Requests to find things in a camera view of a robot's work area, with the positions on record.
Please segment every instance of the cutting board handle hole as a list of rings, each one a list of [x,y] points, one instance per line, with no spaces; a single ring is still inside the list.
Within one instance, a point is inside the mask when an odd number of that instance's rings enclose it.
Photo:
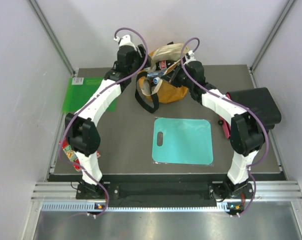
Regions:
[[[161,147],[163,145],[163,132],[159,131],[156,136],[156,145]]]

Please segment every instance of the pink object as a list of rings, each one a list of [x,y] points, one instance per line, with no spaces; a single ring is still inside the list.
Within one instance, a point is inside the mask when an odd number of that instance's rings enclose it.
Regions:
[[[230,125],[227,123],[226,120],[224,120],[222,117],[220,117],[220,120],[223,122],[223,124],[221,125],[222,126],[222,129],[223,129],[223,132],[224,132],[224,135],[227,139],[230,138],[230,135],[231,135],[231,127]]]

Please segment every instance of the gray floor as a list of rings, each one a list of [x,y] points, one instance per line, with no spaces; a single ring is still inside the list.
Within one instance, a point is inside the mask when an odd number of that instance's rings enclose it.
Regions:
[[[207,82],[215,85],[222,93],[253,88],[246,65],[204,66]],[[83,68],[78,77],[103,77],[109,68]],[[116,110],[106,112],[98,123],[101,145],[99,166],[103,174],[188,174],[227,173],[233,157],[230,142],[224,137],[217,124],[219,117],[211,110],[195,102],[188,94],[183,100],[161,104],[159,110],[150,114],[135,99],[135,78],[123,94],[117,98]],[[152,159],[154,121],[157,117],[206,119],[211,122],[213,164],[155,164]],[[264,153],[259,152],[255,160]],[[254,173],[279,173],[273,148],[264,163],[252,169]],[[58,159],[55,174],[77,173],[70,164]]]
[[[290,202],[255,202],[241,218],[222,212],[107,212],[96,220],[78,215],[61,224],[72,214],[41,212],[34,239],[302,240]]]

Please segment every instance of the yellow bag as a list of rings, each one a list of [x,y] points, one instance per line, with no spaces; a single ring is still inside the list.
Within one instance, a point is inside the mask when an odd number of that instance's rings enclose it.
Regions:
[[[165,72],[164,75],[173,71],[180,62],[180,54],[183,47],[183,43],[168,44],[166,46],[159,47],[157,50],[151,52],[151,67],[147,70],[140,71],[136,77],[143,95],[149,101],[153,102],[153,107],[148,105],[140,96],[138,90],[135,91],[135,99],[138,103],[148,112],[154,113],[159,108],[159,103],[168,104],[178,100],[181,100],[188,93],[188,88],[185,86],[175,87],[162,79],[152,87],[151,83],[147,79],[147,74],[156,70],[156,63],[161,61],[175,61]],[[186,47],[183,51],[186,54],[189,51]]]

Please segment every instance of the white panel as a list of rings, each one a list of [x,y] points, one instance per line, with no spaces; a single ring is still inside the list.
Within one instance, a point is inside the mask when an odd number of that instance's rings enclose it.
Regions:
[[[0,1],[0,240],[21,234],[68,78],[28,2]]]
[[[302,190],[302,0],[297,1],[256,70],[282,114],[274,134],[283,164]]]
[[[38,0],[74,68],[110,67],[118,50],[113,34],[120,27],[140,32],[152,51],[199,37],[196,58],[203,64],[251,65],[286,2]]]

